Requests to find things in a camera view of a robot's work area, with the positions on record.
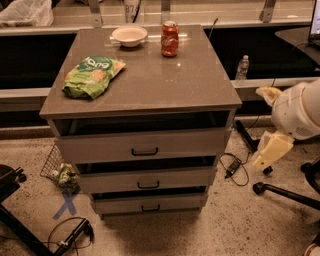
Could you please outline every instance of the terrazzo floor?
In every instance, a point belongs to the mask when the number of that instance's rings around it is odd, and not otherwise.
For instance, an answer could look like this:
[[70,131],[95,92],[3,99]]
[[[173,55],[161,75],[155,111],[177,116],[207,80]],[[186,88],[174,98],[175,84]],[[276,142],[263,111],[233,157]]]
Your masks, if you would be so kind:
[[[268,121],[260,118],[248,130],[252,138],[260,138],[265,130],[274,131]],[[2,205],[20,220],[40,241],[47,242],[57,224],[71,217],[90,221],[95,233],[94,243],[82,235],[65,255],[80,256],[162,256],[162,255],[263,255],[301,256],[320,232],[319,211],[272,192],[257,196],[252,185],[262,181],[296,193],[320,199],[307,184],[300,166],[320,156],[320,140],[314,138],[297,144],[286,156],[273,164],[268,176],[250,166],[246,186],[237,186],[225,179],[225,169],[232,158],[224,156],[218,164],[209,198],[201,212],[185,211],[100,218],[91,208],[88,196],[80,191],[72,201],[74,215],[60,208],[65,200],[62,190],[49,179],[41,177],[54,137],[47,126],[0,129],[0,163],[16,169],[21,167],[27,180]],[[226,152],[245,161],[248,149],[237,131],[232,131]],[[243,168],[234,176],[246,182]],[[72,219],[50,236],[51,242],[64,240],[79,223]],[[15,235],[0,223],[0,255],[33,255]],[[56,250],[50,243],[50,249]]]

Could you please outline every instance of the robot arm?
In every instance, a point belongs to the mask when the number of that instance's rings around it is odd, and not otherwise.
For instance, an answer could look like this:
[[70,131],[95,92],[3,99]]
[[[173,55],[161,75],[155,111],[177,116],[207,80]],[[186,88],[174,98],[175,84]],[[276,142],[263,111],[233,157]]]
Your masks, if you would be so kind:
[[272,106],[271,121],[277,128],[262,136],[252,165],[259,170],[288,153],[294,140],[305,140],[320,134],[320,80],[299,83],[283,92],[263,87],[257,94]]

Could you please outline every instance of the green chip bag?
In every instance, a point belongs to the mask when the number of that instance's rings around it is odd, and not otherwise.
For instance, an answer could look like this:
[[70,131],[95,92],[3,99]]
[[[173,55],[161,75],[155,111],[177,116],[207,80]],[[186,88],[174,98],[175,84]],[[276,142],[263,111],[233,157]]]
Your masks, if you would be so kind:
[[89,56],[72,69],[62,91],[72,98],[97,98],[126,64],[106,57]]

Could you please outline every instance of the red soda can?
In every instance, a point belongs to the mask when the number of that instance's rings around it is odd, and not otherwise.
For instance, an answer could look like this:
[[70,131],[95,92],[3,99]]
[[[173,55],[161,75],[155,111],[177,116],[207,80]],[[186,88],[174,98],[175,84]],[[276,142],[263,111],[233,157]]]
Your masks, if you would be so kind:
[[179,27],[172,20],[167,20],[162,25],[161,52],[164,56],[175,56],[179,47]]

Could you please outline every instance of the plastic bottle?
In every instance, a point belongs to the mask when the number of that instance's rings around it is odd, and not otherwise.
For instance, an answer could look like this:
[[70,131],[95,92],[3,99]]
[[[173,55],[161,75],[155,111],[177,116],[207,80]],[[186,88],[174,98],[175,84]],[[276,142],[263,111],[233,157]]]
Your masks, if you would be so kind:
[[236,80],[246,80],[248,69],[249,69],[249,56],[243,55],[243,58],[242,60],[240,60],[237,68]]

